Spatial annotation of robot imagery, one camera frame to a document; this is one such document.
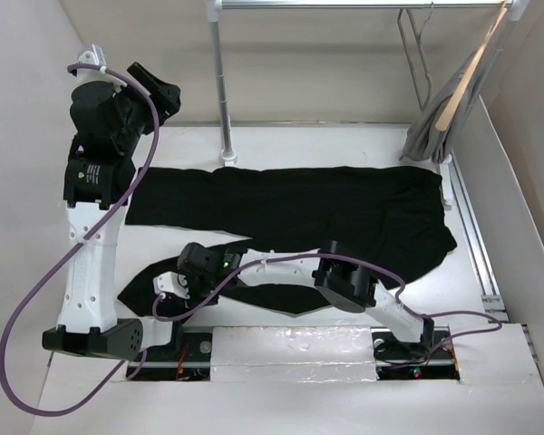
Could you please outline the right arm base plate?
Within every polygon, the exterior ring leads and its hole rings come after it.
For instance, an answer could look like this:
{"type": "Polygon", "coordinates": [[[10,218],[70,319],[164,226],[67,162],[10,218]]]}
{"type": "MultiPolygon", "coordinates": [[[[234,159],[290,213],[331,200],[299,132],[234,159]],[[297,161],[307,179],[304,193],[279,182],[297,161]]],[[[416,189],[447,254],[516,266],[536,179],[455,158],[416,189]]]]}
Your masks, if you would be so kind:
{"type": "Polygon", "coordinates": [[[384,381],[458,381],[459,364],[452,342],[441,344],[450,334],[436,329],[432,349],[419,343],[401,343],[384,328],[371,331],[376,378],[384,381]]]}

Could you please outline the silver clothes rack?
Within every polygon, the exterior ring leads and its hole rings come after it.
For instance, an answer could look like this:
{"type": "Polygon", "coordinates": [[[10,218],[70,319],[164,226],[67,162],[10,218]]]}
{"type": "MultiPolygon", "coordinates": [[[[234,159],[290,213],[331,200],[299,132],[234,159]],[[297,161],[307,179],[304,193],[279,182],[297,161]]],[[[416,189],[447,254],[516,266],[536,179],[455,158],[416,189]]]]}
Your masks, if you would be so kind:
{"type": "MultiPolygon", "coordinates": [[[[223,69],[222,50],[220,42],[219,18],[225,10],[298,10],[298,9],[393,9],[397,13],[402,8],[410,8],[413,11],[417,9],[426,9],[431,1],[208,1],[206,3],[206,13],[211,32],[215,60],[215,78],[217,93],[219,99],[219,118],[221,130],[221,152],[220,160],[225,166],[234,166],[238,160],[238,154],[234,151],[231,139],[231,119],[228,111],[225,75],[223,69]]],[[[496,7],[498,12],[503,1],[433,1],[435,9],[442,8],[491,8],[496,7]]],[[[527,1],[507,1],[507,13],[502,19],[496,33],[488,44],[484,55],[475,71],[479,73],[479,82],[475,86],[472,101],[468,107],[467,120],[476,104],[481,90],[488,80],[494,64],[497,62],[504,46],[508,42],[512,30],[517,22],[524,15],[529,3],[527,1]]],[[[413,37],[407,22],[404,22],[405,32],[408,35],[409,43],[414,48],[413,37]]],[[[418,57],[414,56],[417,74],[421,82],[422,92],[425,92],[425,83],[423,71],[418,57]]],[[[449,163],[452,162],[452,151],[442,164],[432,163],[438,174],[442,177],[442,203],[449,208],[454,203],[452,193],[452,184],[449,174],[449,163]]]]}

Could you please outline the grey hanging garment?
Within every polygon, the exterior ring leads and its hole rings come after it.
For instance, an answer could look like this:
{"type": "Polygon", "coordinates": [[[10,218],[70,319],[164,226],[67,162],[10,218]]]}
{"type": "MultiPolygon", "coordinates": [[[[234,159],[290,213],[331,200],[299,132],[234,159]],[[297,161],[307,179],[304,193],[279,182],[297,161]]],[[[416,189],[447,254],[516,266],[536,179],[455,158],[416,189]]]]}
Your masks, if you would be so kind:
{"type": "Polygon", "coordinates": [[[407,131],[406,140],[402,150],[402,157],[412,161],[430,160],[434,164],[442,164],[451,153],[457,142],[461,128],[467,120],[468,107],[472,101],[475,86],[479,82],[479,73],[476,72],[461,97],[456,112],[453,115],[452,123],[445,131],[435,128],[436,122],[441,117],[449,100],[457,90],[467,67],[475,52],[472,52],[460,68],[452,75],[450,80],[425,106],[418,119],[407,131]]]}

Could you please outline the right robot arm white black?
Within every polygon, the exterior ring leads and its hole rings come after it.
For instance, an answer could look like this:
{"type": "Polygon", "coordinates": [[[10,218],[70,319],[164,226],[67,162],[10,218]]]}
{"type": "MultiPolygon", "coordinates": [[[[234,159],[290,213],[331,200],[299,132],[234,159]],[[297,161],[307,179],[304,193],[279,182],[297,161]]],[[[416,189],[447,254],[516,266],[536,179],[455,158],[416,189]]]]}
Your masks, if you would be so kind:
{"type": "Polygon", "coordinates": [[[434,344],[434,321],[404,308],[377,277],[387,272],[356,259],[335,241],[304,253],[227,249],[187,244],[177,262],[191,288],[207,298],[231,288],[292,285],[317,291],[331,306],[367,314],[389,329],[403,350],[423,356],[434,344]]]}

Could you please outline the black trousers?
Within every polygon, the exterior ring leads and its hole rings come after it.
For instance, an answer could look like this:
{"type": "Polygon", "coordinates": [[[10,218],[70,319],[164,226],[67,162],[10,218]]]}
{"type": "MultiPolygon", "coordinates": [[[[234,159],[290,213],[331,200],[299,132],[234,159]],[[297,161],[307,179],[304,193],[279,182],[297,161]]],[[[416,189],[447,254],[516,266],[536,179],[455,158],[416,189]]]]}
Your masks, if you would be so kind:
{"type": "Polygon", "coordinates": [[[235,247],[257,251],[298,253],[334,240],[382,267],[393,289],[427,275],[457,247],[440,188],[439,175],[411,166],[152,168],[125,222],[225,232],[235,247]]]}

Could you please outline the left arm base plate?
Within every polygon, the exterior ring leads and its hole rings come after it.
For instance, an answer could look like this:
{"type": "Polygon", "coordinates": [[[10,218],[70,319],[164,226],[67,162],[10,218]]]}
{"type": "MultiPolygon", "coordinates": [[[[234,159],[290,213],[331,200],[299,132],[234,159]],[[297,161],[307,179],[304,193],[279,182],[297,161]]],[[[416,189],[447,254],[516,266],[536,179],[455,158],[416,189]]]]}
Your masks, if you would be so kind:
{"type": "Polygon", "coordinates": [[[211,331],[184,331],[168,344],[148,348],[145,363],[138,372],[141,357],[129,362],[125,375],[133,382],[208,381],[211,350],[211,331]]]}

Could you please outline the wooden hanger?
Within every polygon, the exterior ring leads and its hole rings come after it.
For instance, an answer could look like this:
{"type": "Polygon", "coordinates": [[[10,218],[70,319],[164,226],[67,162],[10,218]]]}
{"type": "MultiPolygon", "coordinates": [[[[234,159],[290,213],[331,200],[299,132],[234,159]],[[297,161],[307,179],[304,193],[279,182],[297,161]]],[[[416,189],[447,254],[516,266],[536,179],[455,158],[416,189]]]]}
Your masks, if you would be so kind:
{"type": "Polygon", "coordinates": [[[467,90],[471,79],[481,61],[482,56],[484,55],[486,48],[488,44],[490,43],[493,35],[496,33],[496,30],[498,29],[502,19],[505,17],[507,13],[507,1],[503,1],[500,5],[500,10],[489,28],[488,32],[485,34],[484,39],[479,46],[478,50],[473,55],[471,62],[469,63],[468,67],[466,68],[460,82],[458,83],[452,97],[448,100],[441,116],[435,123],[435,129],[439,132],[447,131],[452,123],[452,119],[456,113],[456,111],[459,108],[459,105],[461,103],[461,99],[467,90]]]}

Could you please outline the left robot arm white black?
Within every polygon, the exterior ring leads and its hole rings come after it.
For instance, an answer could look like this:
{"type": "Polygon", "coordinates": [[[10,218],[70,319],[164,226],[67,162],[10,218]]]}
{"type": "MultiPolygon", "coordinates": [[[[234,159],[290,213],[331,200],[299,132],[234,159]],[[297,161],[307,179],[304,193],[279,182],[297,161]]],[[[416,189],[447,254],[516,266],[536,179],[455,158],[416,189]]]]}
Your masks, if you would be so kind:
{"type": "Polygon", "coordinates": [[[128,199],[141,182],[132,161],[141,136],[180,110],[180,88],[133,63],[117,82],[95,79],[73,90],[76,133],[64,173],[63,201],[73,257],[56,326],[43,333],[45,350],[80,357],[133,361],[153,348],[164,359],[183,351],[184,338],[152,317],[120,318],[114,270],[128,199]]]}

